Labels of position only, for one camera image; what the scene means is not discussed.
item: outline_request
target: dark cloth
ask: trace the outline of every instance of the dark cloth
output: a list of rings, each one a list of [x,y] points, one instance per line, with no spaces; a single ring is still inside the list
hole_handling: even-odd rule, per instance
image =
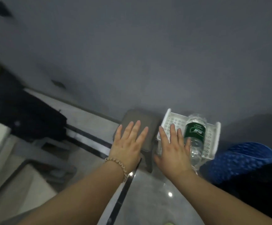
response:
[[[272,218],[272,164],[217,185]]]
[[[23,138],[64,140],[66,117],[22,89],[20,83],[0,76],[0,123]]]

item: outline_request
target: bracelet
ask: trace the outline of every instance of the bracelet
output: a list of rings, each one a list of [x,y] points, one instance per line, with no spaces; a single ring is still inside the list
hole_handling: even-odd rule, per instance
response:
[[[123,163],[120,162],[118,159],[110,158],[110,157],[105,158],[105,162],[107,162],[107,161],[116,162],[117,164],[119,164],[119,166],[121,166],[121,168],[123,169],[123,172],[125,173],[125,178],[123,179],[123,182],[125,182],[128,179],[129,175],[127,174],[126,167],[123,165]]]

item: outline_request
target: floor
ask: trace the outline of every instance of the floor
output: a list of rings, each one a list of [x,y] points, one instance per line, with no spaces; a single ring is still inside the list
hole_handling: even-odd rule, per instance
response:
[[[112,144],[112,136],[118,126],[117,123],[32,90],[27,89],[27,91],[65,115],[69,125]],[[99,167],[104,162],[100,154],[108,155],[110,149],[72,130],[68,130],[68,135],[82,144],[94,148],[99,153],[94,155],[71,144],[72,152],[69,162],[78,168],[77,174],[68,183],[71,185]],[[144,162],[142,162],[133,176],[124,200],[120,201],[118,200],[119,196],[124,195],[122,193],[124,184],[119,186],[98,224],[162,225],[167,222],[172,222],[175,225],[203,224],[190,203],[157,167],[154,168],[152,174],[146,172],[144,167]]]

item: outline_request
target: white plastic basket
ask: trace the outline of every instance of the white plastic basket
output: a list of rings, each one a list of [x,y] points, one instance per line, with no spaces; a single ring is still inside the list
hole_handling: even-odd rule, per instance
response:
[[[188,120],[187,116],[172,113],[171,109],[167,110],[161,126],[164,128],[164,131],[169,141],[170,141],[170,132],[169,132],[170,125],[172,123],[175,124],[176,131],[178,130],[178,128],[181,128],[182,133],[184,135],[187,120]],[[217,122],[215,125],[207,123],[205,140],[204,140],[204,151],[202,153],[202,162],[200,166],[204,164],[206,161],[214,159],[216,151],[217,151],[217,147],[218,147],[218,142],[219,142],[220,128],[221,128],[220,122]],[[161,139],[160,139],[159,133],[157,135],[157,140],[158,140],[157,154],[162,155],[162,145],[161,145]]]

